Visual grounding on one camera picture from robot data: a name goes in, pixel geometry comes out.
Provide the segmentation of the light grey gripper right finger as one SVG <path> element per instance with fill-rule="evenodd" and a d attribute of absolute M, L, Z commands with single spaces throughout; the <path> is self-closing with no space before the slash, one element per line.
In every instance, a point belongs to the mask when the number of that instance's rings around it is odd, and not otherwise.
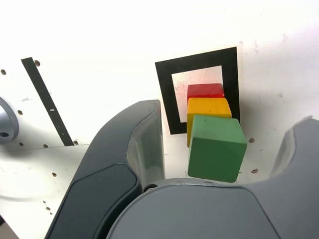
<path fill-rule="evenodd" d="M 110 239 L 316 239 L 319 122 L 284 136 L 274 174 L 250 184 L 168 180 L 130 203 Z"/>

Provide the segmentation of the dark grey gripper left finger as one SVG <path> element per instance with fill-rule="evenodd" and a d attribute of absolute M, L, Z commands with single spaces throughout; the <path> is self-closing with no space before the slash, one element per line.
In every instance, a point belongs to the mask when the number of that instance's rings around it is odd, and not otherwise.
<path fill-rule="evenodd" d="M 140 101 L 98 131 L 46 237 L 104 239 L 144 188 L 164 178 L 160 101 Z"/>

